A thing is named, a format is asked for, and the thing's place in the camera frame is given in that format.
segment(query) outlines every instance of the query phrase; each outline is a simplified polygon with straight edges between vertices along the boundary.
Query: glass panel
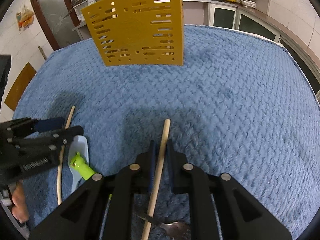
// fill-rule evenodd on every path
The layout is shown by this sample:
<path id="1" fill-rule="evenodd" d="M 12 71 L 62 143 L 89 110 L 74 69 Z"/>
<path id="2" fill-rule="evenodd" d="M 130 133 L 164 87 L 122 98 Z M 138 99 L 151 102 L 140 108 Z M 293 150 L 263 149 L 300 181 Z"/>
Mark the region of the glass panel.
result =
<path id="1" fill-rule="evenodd" d="M 53 36 L 61 48 L 80 41 L 74 25 L 68 14 L 64 0 L 38 0 L 42 13 L 50 27 Z"/>
<path id="2" fill-rule="evenodd" d="M 232 29 L 235 12 L 232 10 L 214 8 L 213 26 Z"/>
<path id="3" fill-rule="evenodd" d="M 305 74 L 306 78 L 308 79 L 314 93 L 315 94 L 318 93 L 318 91 L 320 90 L 320 84 L 317 78 L 315 77 L 315 75 L 310 70 L 310 68 L 306 65 L 306 63 L 304 63 L 302 58 L 300 58 L 299 55 L 295 53 L 294 50 L 288 44 L 286 44 L 283 40 L 281 40 L 280 43 L 289 51 L 290 55 L 294 58 L 296 63 L 299 65 L 302 72 Z"/>
<path id="4" fill-rule="evenodd" d="M 263 27 L 261 24 L 255 22 L 247 16 L 241 15 L 239 30 L 247 33 L 254 33 L 261 35 L 269 40 L 274 41 L 276 35 L 269 31 L 267 28 Z"/>

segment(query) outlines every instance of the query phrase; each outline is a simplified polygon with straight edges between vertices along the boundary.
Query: human hand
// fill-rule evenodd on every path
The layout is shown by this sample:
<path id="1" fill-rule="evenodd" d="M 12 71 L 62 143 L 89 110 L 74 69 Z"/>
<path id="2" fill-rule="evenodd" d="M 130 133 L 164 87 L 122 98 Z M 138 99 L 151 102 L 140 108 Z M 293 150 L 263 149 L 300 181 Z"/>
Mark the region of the human hand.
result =
<path id="1" fill-rule="evenodd" d="M 12 193 L 12 215 L 22 224 L 29 220 L 29 211 L 24 196 L 23 186 L 20 181 L 17 182 L 17 188 Z"/>

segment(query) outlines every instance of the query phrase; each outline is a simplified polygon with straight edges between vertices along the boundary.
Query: blue tablecloth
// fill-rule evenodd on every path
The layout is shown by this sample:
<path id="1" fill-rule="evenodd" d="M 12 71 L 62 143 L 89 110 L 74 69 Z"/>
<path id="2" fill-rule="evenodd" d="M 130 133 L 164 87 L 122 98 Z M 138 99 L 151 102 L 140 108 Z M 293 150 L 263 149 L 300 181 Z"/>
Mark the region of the blue tablecloth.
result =
<path id="1" fill-rule="evenodd" d="M 320 111 L 300 68 L 275 43 L 232 30 L 185 26 L 184 65 L 105 67 L 92 40 L 51 54 L 14 117 L 67 117 L 82 125 L 90 165 L 109 175 L 170 138 L 191 163 L 229 172 L 297 238 L 320 207 Z M 72 175 L 65 153 L 63 199 Z M 57 207 L 56 169 L 24 181 L 33 228 Z M 165 167 L 155 214 L 186 220 L 188 198 L 169 191 Z M 133 218 L 132 239 L 143 222 Z M 165 239 L 152 230 L 151 239 Z"/>

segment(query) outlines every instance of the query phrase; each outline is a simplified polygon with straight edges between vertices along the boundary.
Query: metal fork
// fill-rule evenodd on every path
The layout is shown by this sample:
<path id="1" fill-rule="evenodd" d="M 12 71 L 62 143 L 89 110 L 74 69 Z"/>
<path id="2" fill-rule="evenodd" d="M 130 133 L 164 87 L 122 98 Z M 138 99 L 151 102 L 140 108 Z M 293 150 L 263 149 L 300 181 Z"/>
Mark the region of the metal fork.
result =
<path id="1" fill-rule="evenodd" d="M 191 228 L 187 223 L 173 222 L 170 224 L 164 224 L 137 209 L 135 209 L 135 214 L 141 219 L 146 220 L 158 227 L 161 227 L 165 230 L 166 234 L 174 240 L 191 240 Z"/>

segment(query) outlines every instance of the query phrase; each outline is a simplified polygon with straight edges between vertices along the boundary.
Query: fork handle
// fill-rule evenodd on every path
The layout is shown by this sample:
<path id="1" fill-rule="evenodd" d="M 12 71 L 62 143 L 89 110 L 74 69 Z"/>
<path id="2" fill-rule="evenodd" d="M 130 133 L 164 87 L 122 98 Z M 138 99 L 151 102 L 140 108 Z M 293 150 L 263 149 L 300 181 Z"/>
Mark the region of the fork handle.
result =
<path id="1" fill-rule="evenodd" d="M 156 225 L 156 226 L 158 226 L 158 227 L 161 227 L 161 228 L 163 228 L 163 229 L 165 229 L 165 230 L 167 229 L 167 228 L 166 228 L 166 224 L 160 222 L 159 220 L 157 220 L 157 219 L 155 219 L 155 218 L 153 218 L 153 217 L 150 217 L 149 215 L 147 215 L 147 214 L 145 214 L 145 213 L 143 213 L 143 212 L 141 212 L 141 211 L 139 211 L 139 210 L 135 210 L 134 212 L 135 212 L 135 214 L 136 214 L 138 217 L 140 217 L 141 219 L 143 219 L 143 220 L 145 220 L 145 221 L 148 221 L 148 222 L 150 222 L 151 224 L 154 224 L 154 225 Z"/>

